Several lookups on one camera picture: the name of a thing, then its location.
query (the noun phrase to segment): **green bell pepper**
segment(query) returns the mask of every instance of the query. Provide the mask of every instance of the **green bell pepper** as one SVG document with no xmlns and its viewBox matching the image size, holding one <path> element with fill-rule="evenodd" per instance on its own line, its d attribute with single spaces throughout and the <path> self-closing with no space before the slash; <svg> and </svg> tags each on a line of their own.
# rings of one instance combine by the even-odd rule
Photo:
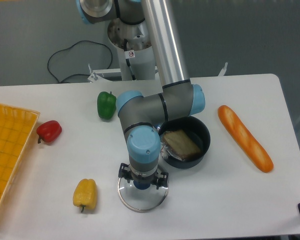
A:
<svg viewBox="0 0 300 240">
<path fill-rule="evenodd" d="M 102 91 L 99 93 L 96 105 L 100 118 L 109 120 L 113 117 L 116 111 L 116 100 L 116 96 L 111 92 Z"/>
</svg>

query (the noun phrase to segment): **blue joint cap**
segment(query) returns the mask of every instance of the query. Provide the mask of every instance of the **blue joint cap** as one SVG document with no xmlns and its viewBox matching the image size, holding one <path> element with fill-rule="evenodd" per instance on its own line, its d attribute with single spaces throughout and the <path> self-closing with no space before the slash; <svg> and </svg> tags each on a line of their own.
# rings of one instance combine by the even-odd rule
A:
<svg viewBox="0 0 300 240">
<path fill-rule="evenodd" d="M 80 0 L 76 0 L 76 7 L 78 8 L 78 11 L 80 13 L 80 16 L 85 24 L 91 24 L 91 22 L 88 21 L 86 16 L 84 15 L 84 12 L 82 11 L 81 5 L 80 5 Z"/>
<path fill-rule="evenodd" d="M 155 161 L 161 150 L 159 134 L 150 126 L 137 126 L 126 141 L 129 155 L 140 164 Z"/>
<path fill-rule="evenodd" d="M 129 102 L 131 99 L 133 99 L 135 97 L 144 97 L 144 96 L 142 95 L 142 93 L 140 91 L 131 90 L 131 91 L 125 91 L 124 93 L 120 94 L 116 98 L 115 106 L 116 106 L 116 109 L 118 111 L 118 116 L 119 116 L 120 109 L 127 102 Z"/>
<path fill-rule="evenodd" d="M 202 112 L 206 106 L 205 94 L 202 91 L 202 88 L 198 84 L 192 84 L 193 86 L 193 102 L 189 115 L 197 114 Z"/>
</svg>

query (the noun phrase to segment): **glass lid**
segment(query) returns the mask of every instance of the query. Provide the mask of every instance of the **glass lid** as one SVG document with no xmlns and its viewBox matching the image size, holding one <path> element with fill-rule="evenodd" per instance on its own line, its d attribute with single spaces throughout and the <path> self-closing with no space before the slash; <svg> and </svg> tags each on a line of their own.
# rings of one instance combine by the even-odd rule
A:
<svg viewBox="0 0 300 240">
<path fill-rule="evenodd" d="M 117 191 L 121 202 L 130 210 L 137 213 L 148 212 L 159 206 L 169 192 L 169 186 L 159 187 L 152 184 L 138 184 L 131 180 L 130 183 L 123 177 L 118 179 Z"/>
</svg>

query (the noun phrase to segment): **gray floor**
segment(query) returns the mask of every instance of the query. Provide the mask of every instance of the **gray floor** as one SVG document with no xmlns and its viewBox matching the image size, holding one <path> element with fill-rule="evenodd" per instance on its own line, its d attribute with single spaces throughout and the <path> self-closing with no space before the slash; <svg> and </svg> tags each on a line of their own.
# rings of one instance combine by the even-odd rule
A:
<svg viewBox="0 0 300 240">
<path fill-rule="evenodd" d="M 300 115 L 300 0 L 173 0 L 180 40 L 191 77 L 276 74 L 292 123 Z M 49 57 L 80 40 L 108 45 L 108 22 L 85 25 L 75 0 L 0 2 L 0 86 L 54 84 Z M 82 44 L 51 61 L 59 79 L 104 69 L 106 49 Z M 72 79 L 84 82 L 85 77 Z M 300 146 L 300 128 L 296 131 Z"/>
</svg>

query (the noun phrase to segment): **pepper stem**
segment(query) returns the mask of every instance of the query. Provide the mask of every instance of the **pepper stem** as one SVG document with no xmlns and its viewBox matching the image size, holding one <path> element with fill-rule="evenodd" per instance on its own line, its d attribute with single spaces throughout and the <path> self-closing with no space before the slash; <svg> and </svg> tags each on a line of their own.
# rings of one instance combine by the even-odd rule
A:
<svg viewBox="0 0 300 240">
<path fill-rule="evenodd" d="M 80 207 L 82 207 L 82 210 L 81 210 L 82 213 L 83 213 L 83 211 L 84 211 L 84 209 L 85 209 L 85 206 L 86 206 L 86 205 L 82 205 L 82 204 L 80 205 Z"/>
</svg>

